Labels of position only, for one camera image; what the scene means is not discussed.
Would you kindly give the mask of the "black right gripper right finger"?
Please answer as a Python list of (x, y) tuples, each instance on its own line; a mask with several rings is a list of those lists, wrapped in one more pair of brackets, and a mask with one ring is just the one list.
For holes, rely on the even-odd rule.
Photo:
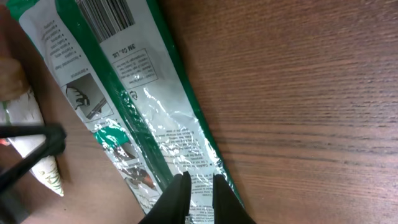
[(224, 176), (213, 176), (214, 224), (256, 224), (248, 215)]

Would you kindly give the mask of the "green white 3M package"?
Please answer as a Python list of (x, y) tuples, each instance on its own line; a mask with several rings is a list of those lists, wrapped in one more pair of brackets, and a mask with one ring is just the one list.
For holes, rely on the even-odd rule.
[(192, 181), (186, 223), (214, 223), (214, 175), (241, 203), (156, 1), (6, 5), (145, 216), (184, 172)]

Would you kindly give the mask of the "white tube gold cap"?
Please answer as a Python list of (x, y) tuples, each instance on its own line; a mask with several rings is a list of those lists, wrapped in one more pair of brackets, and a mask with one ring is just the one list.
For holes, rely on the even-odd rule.
[(1, 138), (7, 138), (24, 158), (1, 175), (1, 191), (25, 173), (64, 196), (55, 155), (63, 152), (66, 134), (61, 126), (44, 124), (21, 63), (1, 59)]

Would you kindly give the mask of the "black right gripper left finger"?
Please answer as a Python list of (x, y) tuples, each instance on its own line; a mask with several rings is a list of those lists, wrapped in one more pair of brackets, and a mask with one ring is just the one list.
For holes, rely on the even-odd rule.
[(185, 224), (189, 216), (191, 191), (190, 174), (176, 174), (139, 224)]

